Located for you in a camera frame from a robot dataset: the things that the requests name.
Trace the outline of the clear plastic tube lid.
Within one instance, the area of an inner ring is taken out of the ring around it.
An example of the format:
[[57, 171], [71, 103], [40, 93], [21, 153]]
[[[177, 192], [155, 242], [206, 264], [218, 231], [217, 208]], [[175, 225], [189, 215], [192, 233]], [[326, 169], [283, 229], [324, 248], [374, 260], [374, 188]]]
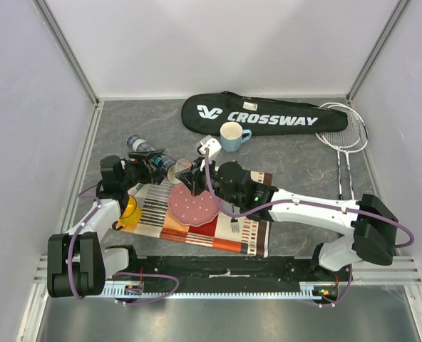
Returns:
[[192, 166], [193, 163], [186, 159], [180, 159], [176, 162], [173, 168], [174, 183], [176, 185], [183, 183], [189, 186], [192, 184]]

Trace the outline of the black shuttlecock tube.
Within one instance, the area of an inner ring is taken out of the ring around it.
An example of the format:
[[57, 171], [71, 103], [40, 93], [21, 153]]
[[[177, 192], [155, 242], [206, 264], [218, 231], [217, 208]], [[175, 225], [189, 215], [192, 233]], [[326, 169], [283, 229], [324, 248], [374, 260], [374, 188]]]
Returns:
[[145, 139], [139, 135], [130, 135], [127, 139], [127, 146], [136, 154], [147, 157], [147, 162], [154, 169], [155, 175], [162, 176], [171, 184], [175, 184], [172, 167], [176, 160], [165, 153], [163, 150], [155, 149]]

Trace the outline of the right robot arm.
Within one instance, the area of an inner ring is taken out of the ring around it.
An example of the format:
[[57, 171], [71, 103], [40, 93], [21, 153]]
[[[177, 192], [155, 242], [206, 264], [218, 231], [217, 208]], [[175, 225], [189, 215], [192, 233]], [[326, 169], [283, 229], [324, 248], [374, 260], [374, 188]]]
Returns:
[[254, 181], [237, 162], [217, 167], [202, 158], [176, 178], [193, 195], [207, 190], [253, 221], [296, 222], [339, 233], [337, 240], [318, 245], [309, 262], [310, 274], [317, 280], [360, 261], [379, 266], [393, 262], [398, 220], [375, 195], [364, 194], [360, 200], [298, 195]]

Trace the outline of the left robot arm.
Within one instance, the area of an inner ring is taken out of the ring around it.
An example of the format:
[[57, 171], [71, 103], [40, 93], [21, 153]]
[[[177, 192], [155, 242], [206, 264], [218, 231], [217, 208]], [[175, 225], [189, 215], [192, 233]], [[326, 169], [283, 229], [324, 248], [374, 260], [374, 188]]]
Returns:
[[100, 235], [122, 218], [134, 218], [129, 190], [137, 184], [159, 185], [165, 176], [155, 164], [164, 149], [129, 152], [128, 158], [107, 156], [100, 161], [101, 180], [85, 217], [63, 234], [48, 240], [47, 288], [53, 298], [101, 294], [108, 278]]

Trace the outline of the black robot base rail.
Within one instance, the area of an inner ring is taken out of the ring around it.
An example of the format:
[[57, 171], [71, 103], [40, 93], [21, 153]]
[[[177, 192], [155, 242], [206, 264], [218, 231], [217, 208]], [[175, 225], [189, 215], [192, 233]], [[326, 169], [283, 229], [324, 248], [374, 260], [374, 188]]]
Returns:
[[178, 294], [298, 292], [302, 282], [335, 284], [349, 279], [345, 266], [328, 271], [309, 258], [292, 256], [133, 257], [126, 271], [174, 276]]

